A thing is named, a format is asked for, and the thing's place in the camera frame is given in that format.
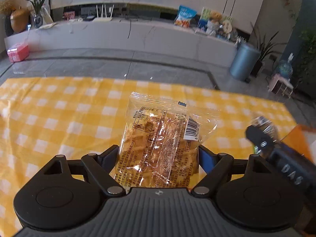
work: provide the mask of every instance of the transparent plastic wrapper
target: transparent plastic wrapper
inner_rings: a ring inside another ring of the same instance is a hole
[[[198,146],[217,126],[215,110],[183,106],[138,93],[130,96],[126,127],[111,176],[131,187],[189,187],[198,182]]]
[[[258,127],[265,134],[268,134],[273,139],[273,141],[279,140],[279,133],[277,127],[273,125],[273,123],[264,116],[255,118],[252,122],[252,125]],[[267,156],[266,154],[263,154],[263,152],[261,151],[261,149],[259,149],[258,146],[254,147],[254,153],[259,154],[263,158]]]

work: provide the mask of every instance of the barcode label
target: barcode label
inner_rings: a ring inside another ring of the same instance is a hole
[[[185,127],[184,132],[184,140],[192,140],[192,141],[198,141],[198,132],[200,130],[200,125],[198,122],[195,122],[191,117],[189,117],[189,120]]]

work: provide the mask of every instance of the orange object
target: orange object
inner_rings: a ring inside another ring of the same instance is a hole
[[[11,62],[23,61],[30,54],[28,45],[23,42],[13,45],[7,53]]]
[[[26,30],[30,12],[28,9],[19,9],[12,12],[10,16],[11,26],[15,33],[21,33]]]
[[[316,147],[316,129],[297,125],[283,138],[282,142],[316,164],[316,152],[314,150],[314,147]]]

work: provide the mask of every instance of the metal screw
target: metal screw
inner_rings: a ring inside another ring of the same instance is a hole
[[[199,186],[199,187],[194,188],[194,192],[196,194],[203,195],[203,194],[207,194],[209,191],[210,191],[210,189],[205,187],[205,186]]]
[[[110,194],[120,194],[123,191],[123,188],[120,186],[111,186],[107,189],[107,192]]]

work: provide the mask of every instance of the plant leaf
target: plant leaf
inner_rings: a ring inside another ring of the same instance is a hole
[[[257,36],[257,33],[256,33],[256,28],[255,28],[255,26],[252,24],[252,22],[250,22],[250,26],[252,27],[253,34],[255,35],[255,38],[256,38],[256,40],[257,40],[257,49],[259,49],[259,41],[258,41],[258,36]]]
[[[41,10],[41,8],[42,8],[44,2],[45,2],[45,0],[41,0],[41,1],[40,1],[40,4],[39,4],[39,9],[40,9],[40,10]]]
[[[268,56],[271,53],[283,54],[282,52],[279,52],[279,51],[271,51],[271,50],[269,50],[269,51],[266,51],[266,53],[264,54],[263,58],[265,58],[266,56]]]
[[[275,47],[276,45],[282,45],[282,44],[287,44],[286,42],[284,42],[284,43],[275,43],[275,44],[273,44],[273,45],[271,45],[268,49],[266,49],[266,51],[264,52],[264,54],[263,54],[263,58],[265,58],[266,56],[267,56],[267,54],[271,51],[271,49],[273,48],[273,47]]]
[[[279,33],[279,31],[278,32],[276,32],[272,37],[271,37],[271,39],[270,39],[270,41],[269,42],[271,42],[272,40],[273,40],[273,38],[275,38],[276,36],[277,36],[277,34]]]
[[[260,50],[261,50],[262,45],[261,45],[261,35],[260,35],[260,30],[258,31],[258,35],[259,35],[259,44],[260,44]]]
[[[35,4],[33,1],[31,1],[31,0],[26,0],[26,1],[29,1],[32,4],[33,8],[35,8]]]
[[[269,49],[272,45],[273,45],[273,44],[272,44],[271,42],[268,42],[267,45],[266,45],[266,47],[265,47],[265,49],[266,49],[266,50]]]
[[[262,44],[260,44],[260,51],[265,51],[265,36],[266,35],[264,35],[264,37],[263,37],[263,42],[262,42]]]

